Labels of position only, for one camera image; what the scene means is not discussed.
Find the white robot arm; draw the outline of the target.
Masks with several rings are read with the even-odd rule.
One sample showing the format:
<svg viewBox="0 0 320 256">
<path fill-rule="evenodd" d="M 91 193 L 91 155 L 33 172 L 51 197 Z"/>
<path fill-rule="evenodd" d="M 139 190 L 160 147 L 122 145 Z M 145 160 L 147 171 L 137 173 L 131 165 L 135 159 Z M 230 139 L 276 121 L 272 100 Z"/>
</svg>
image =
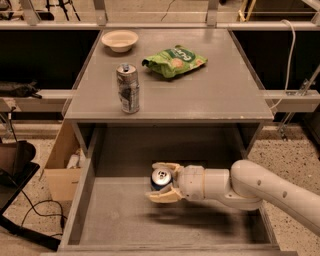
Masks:
<svg viewBox="0 0 320 256">
<path fill-rule="evenodd" d="M 232 208 L 251 211 L 267 201 L 320 235 L 320 196 L 252 161 L 238 160 L 230 169 L 165 162 L 157 162 L 152 168 L 152 190 L 146 197 L 154 203 L 217 200 Z"/>
</svg>

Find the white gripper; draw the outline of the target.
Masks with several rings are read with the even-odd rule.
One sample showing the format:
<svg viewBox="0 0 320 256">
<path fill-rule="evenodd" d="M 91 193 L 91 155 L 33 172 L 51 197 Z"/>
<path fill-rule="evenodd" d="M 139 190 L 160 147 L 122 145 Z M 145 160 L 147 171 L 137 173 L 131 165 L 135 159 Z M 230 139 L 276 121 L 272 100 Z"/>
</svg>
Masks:
<svg viewBox="0 0 320 256">
<path fill-rule="evenodd" d="M 179 189 L 168 185 L 159 191 L 147 192 L 146 197 L 154 203 L 175 203 L 183 197 L 188 201 L 201 201 L 204 199 L 204 168 L 202 166 L 189 165 L 182 167 L 178 163 L 156 162 L 153 169 L 165 168 L 177 178 Z"/>
</svg>

